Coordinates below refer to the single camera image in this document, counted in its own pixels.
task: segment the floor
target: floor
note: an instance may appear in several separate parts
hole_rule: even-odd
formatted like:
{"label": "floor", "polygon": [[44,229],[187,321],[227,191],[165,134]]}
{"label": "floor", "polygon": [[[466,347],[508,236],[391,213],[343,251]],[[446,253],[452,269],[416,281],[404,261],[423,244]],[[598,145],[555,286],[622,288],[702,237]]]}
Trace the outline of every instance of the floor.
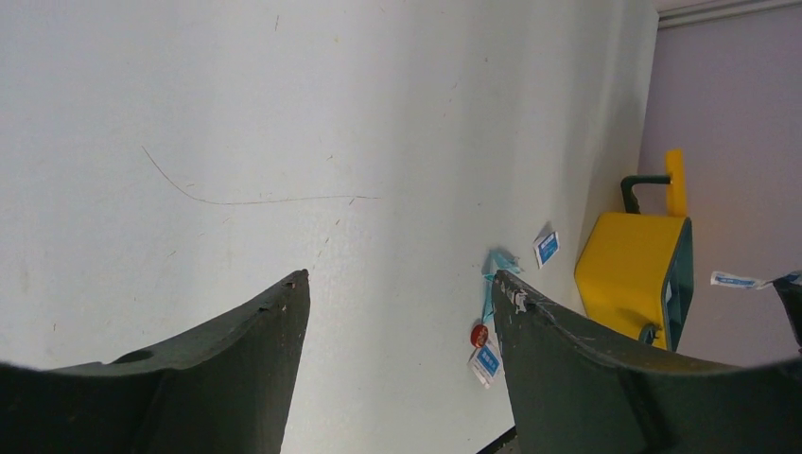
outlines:
{"label": "floor", "polygon": [[[489,249],[575,310],[636,170],[640,0],[5,4],[0,358],[110,361],[311,273],[284,452],[477,452]],[[532,241],[562,250],[542,270]]]}
{"label": "floor", "polygon": [[[800,42],[800,6],[657,33],[639,168],[654,174],[666,149],[684,151],[699,278],[683,355],[743,367],[799,357],[776,292],[706,280],[713,271],[774,279],[800,268],[788,247],[802,219],[789,190],[802,166]],[[645,213],[664,209],[665,190],[639,191]]]}

